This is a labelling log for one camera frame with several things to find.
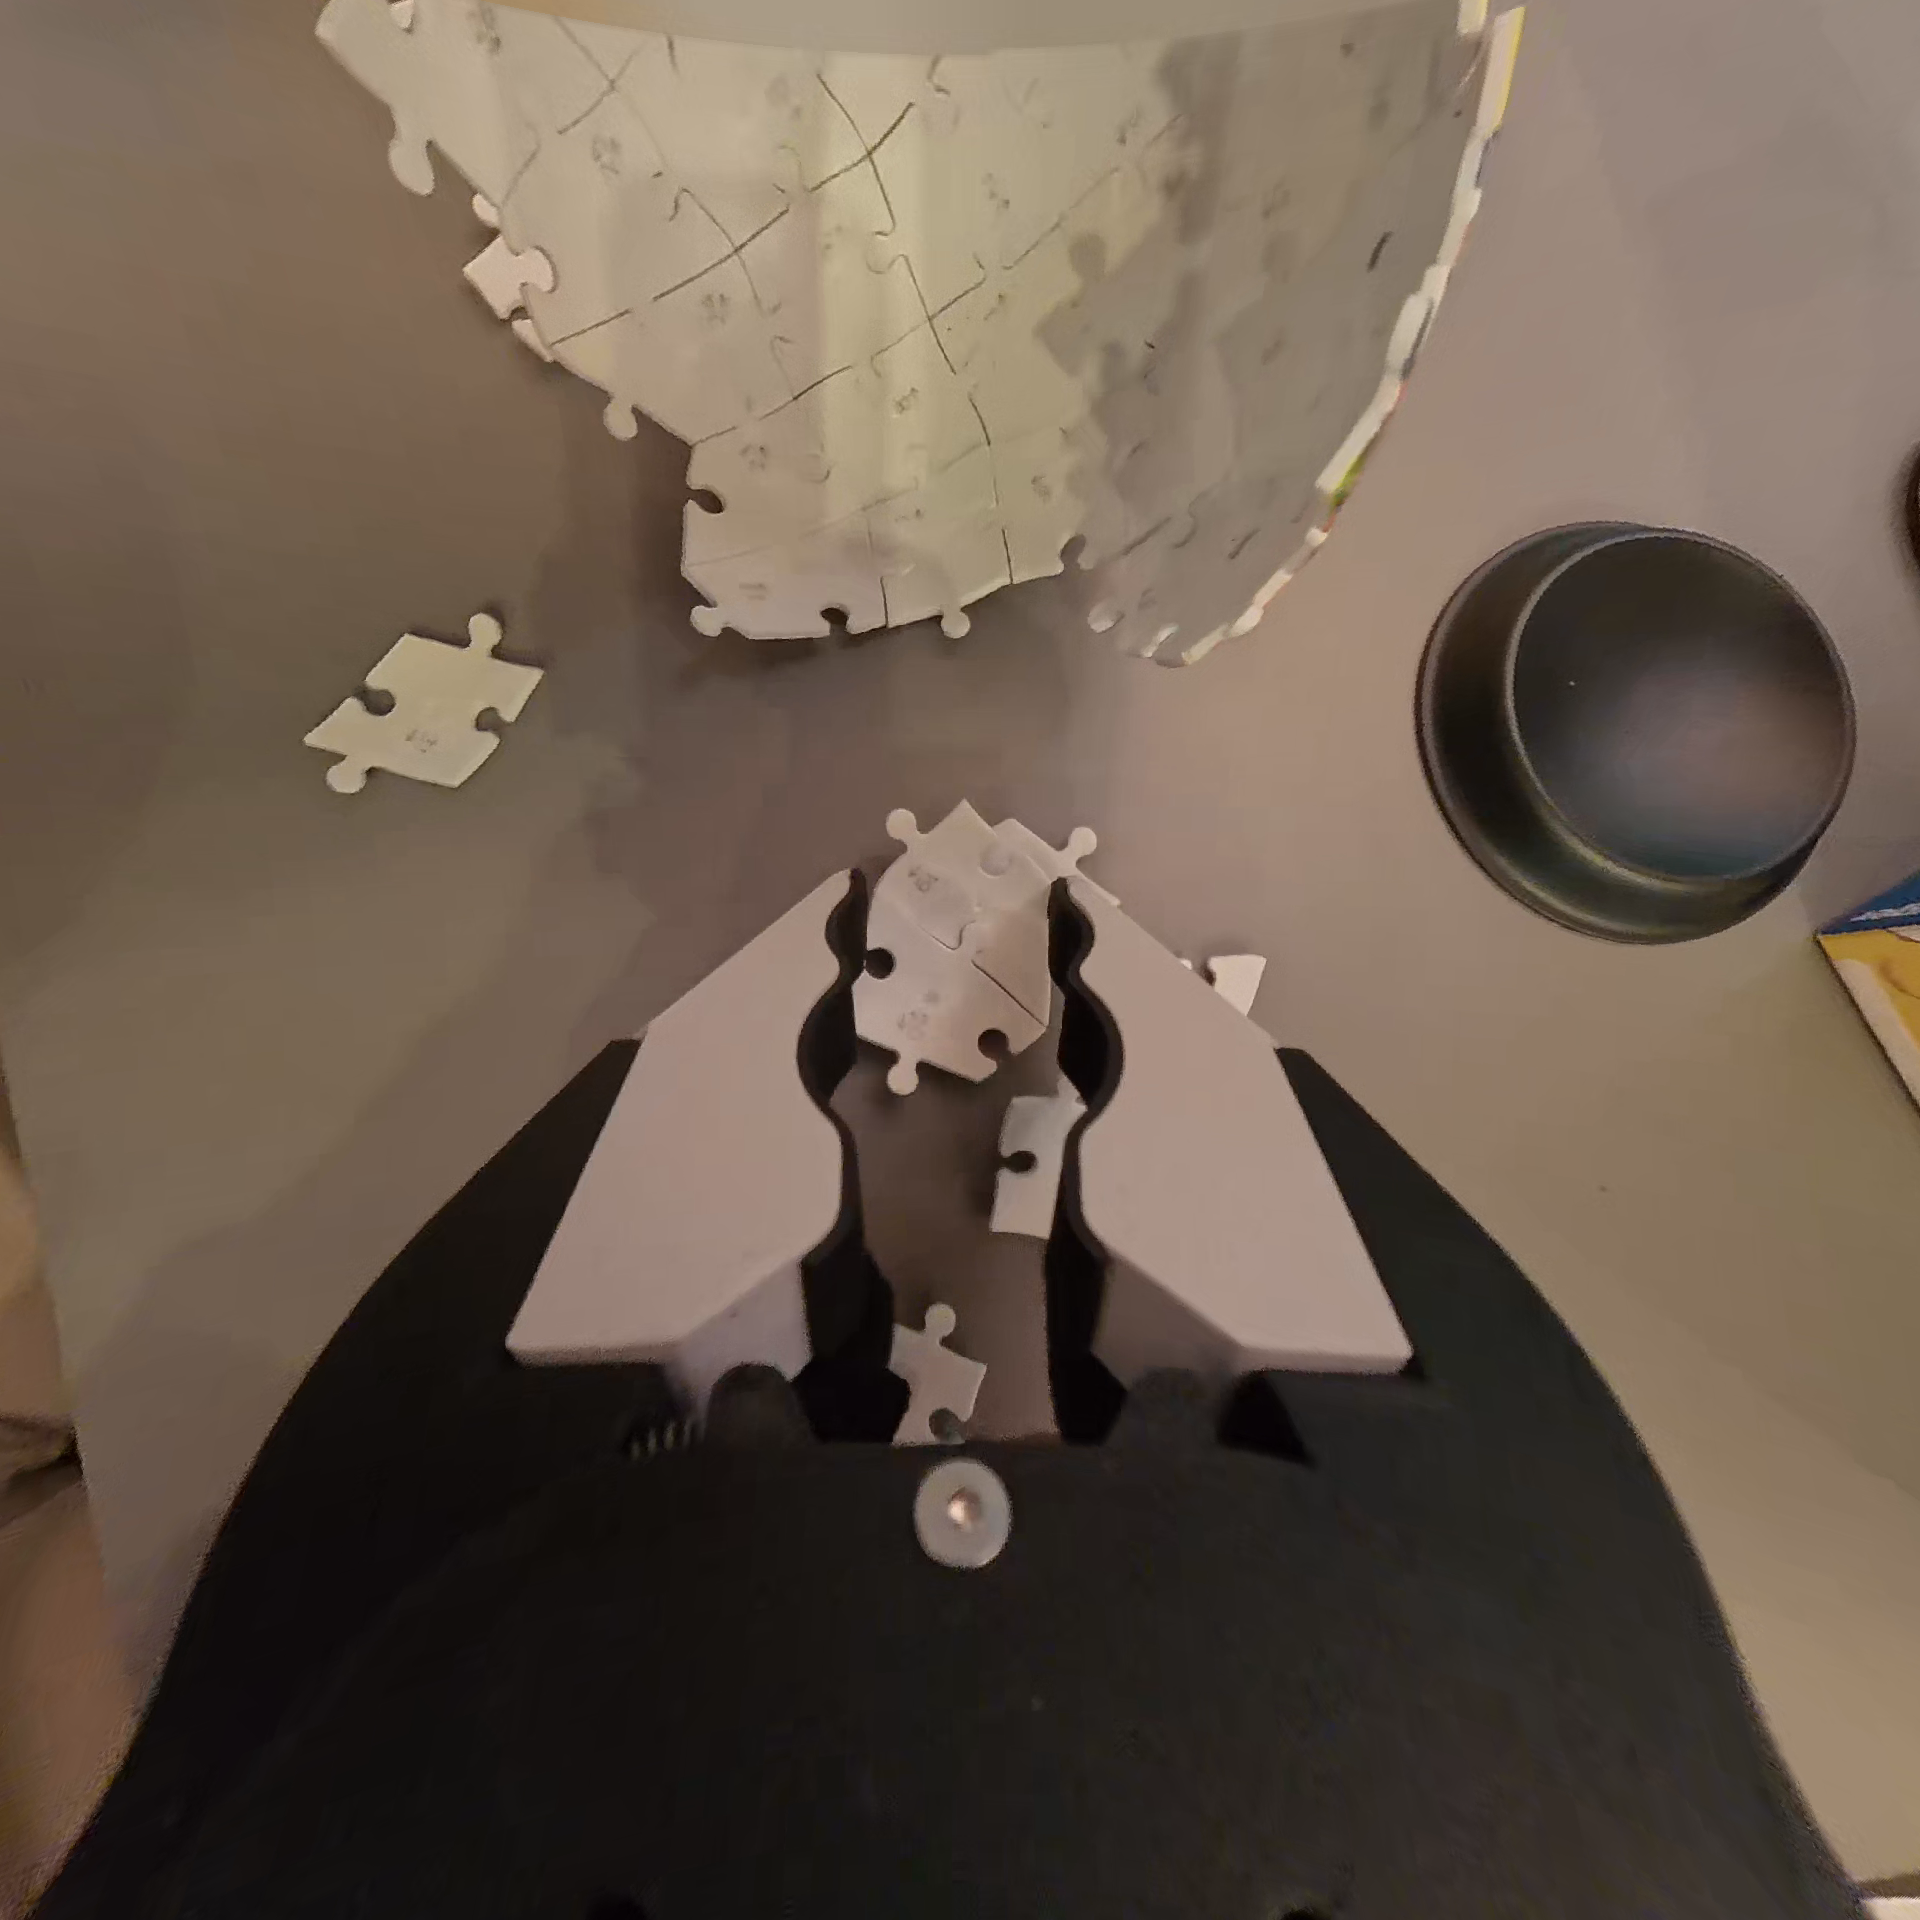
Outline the blue puzzle box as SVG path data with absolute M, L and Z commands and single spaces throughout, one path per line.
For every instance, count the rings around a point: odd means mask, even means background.
M 1916 1104 L 1916 872 L 1855 912 L 1855 947 L 1871 977 L 1871 1024 Z

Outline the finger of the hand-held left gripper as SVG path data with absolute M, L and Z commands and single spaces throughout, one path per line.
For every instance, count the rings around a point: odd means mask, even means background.
M 495 2 L 579 37 L 654 37 L 750 57 L 1011 57 L 1126 44 L 1277 37 L 1331 27 L 1358 37 L 1412 14 L 1463 39 L 1461 2 Z

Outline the black round stand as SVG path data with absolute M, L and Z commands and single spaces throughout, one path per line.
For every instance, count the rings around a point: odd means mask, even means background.
M 1820 615 L 1752 555 L 1577 520 L 1467 576 L 1412 729 L 1461 853 L 1533 917 L 1621 947 L 1725 935 L 1837 818 L 1855 698 Z

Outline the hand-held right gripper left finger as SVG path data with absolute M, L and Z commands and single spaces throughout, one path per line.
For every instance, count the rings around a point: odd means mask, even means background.
M 682 1411 L 764 1367 L 825 1439 L 900 1429 L 895 1294 L 837 1095 L 866 877 L 837 870 L 645 1024 L 509 1330 L 530 1367 L 659 1367 Z

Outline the colourful puzzle ball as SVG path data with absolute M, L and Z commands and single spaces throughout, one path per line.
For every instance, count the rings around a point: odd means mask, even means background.
M 412 194 L 559 277 L 514 321 L 685 444 L 706 636 L 940 622 L 1077 564 L 1160 664 L 1329 540 L 1483 204 L 1519 2 L 1358 37 L 750 57 L 326 2 Z

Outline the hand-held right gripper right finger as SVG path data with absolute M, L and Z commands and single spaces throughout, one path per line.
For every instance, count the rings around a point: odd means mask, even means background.
M 1163 1372 L 1216 1404 L 1270 1372 L 1405 1372 L 1277 1042 L 1082 879 L 1046 894 L 1046 970 L 1077 1104 L 1043 1248 L 1061 1439 L 1105 1439 Z

